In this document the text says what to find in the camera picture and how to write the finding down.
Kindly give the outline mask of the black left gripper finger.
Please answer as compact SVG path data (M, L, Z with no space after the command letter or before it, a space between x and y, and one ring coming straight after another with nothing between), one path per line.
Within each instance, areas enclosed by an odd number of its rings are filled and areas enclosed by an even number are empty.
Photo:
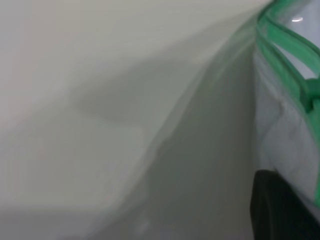
M276 172L255 172L250 200L255 240L318 240L320 224Z

